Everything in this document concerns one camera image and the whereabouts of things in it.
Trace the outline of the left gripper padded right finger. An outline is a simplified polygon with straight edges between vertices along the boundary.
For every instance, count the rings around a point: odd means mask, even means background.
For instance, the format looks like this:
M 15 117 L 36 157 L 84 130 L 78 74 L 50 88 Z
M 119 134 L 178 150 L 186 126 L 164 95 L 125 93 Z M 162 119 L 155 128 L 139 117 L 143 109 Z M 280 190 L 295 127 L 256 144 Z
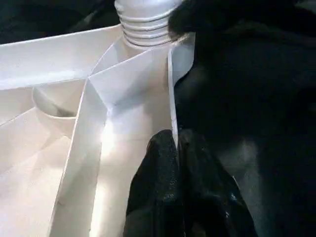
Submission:
M 198 225 L 206 237 L 257 236 L 234 177 L 202 135 L 188 129 L 179 133 L 179 162 L 186 230 L 190 234 Z

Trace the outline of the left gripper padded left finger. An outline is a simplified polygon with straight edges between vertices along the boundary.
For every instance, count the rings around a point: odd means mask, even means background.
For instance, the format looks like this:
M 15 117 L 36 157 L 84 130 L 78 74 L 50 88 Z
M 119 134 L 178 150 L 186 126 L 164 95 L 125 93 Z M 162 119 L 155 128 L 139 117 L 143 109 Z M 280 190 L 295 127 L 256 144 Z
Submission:
M 184 236 L 177 158 L 171 130 L 162 130 L 149 140 L 130 185 L 123 228 L 125 237 Z

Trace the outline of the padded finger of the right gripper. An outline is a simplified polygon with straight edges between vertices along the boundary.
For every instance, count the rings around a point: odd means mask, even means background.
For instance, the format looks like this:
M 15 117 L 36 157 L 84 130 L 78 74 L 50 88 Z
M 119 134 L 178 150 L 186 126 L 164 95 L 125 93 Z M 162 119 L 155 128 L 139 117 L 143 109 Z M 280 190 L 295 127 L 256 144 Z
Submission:
M 185 0 L 168 19 L 168 32 L 173 38 L 190 32 L 216 30 L 223 24 L 223 11 L 217 0 Z

